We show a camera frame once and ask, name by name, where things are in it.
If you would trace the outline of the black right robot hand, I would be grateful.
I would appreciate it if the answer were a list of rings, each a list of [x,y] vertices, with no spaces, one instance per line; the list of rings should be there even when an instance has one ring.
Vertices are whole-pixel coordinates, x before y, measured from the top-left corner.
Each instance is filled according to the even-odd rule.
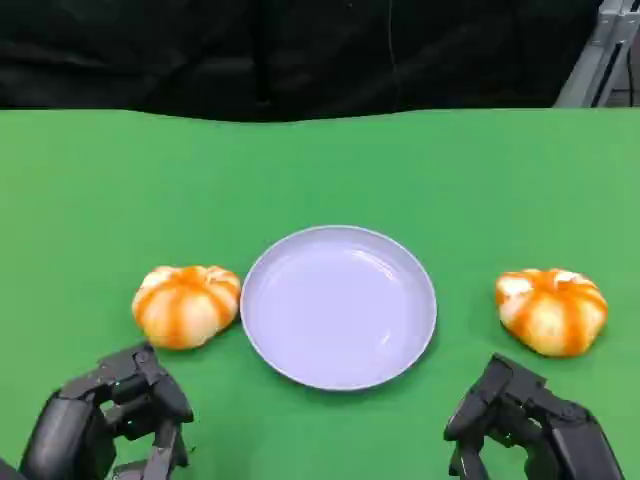
[[[450,476],[490,477],[480,456],[487,437],[506,448],[523,448],[529,479],[624,477],[590,410],[556,396],[546,387],[544,377],[497,353],[445,427],[444,439],[455,443]]]

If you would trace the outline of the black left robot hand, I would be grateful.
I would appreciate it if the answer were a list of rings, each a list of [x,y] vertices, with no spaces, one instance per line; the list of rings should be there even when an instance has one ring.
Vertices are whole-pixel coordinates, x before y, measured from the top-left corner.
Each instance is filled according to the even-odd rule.
[[[22,456],[27,479],[169,479],[189,465],[189,401],[147,342],[98,361],[54,391]],[[117,464],[115,441],[154,437],[146,459]]]

